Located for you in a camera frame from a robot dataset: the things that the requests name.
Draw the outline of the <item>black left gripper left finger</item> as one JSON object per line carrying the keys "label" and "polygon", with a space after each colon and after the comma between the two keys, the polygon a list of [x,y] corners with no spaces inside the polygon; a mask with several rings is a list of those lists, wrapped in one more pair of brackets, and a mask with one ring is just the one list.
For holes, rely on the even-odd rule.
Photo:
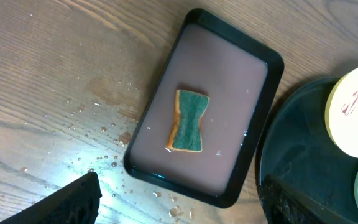
{"label": "black left gripper left finger", "polygon": [[94,224],[101,197],[98,175],[90,172],[0,224]]}

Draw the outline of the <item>green orange sponge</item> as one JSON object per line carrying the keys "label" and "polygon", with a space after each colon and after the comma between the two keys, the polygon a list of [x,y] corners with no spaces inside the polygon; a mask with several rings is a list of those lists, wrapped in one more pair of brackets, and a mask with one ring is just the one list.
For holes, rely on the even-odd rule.
{"label": "green orange sponge", "polygon": [[201,120],[210,97],[189,90],[176,90],[173,124],[165,148],[168,151],[201,152]]}

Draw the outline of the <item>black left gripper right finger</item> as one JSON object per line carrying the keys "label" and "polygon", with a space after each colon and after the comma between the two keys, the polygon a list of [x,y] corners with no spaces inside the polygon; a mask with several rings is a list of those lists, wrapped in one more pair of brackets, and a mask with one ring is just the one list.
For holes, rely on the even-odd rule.
{"label": "black left gripper right finger", "polygon": [[272,174],[259,176],[259,200],[268,223],[354,222]]}

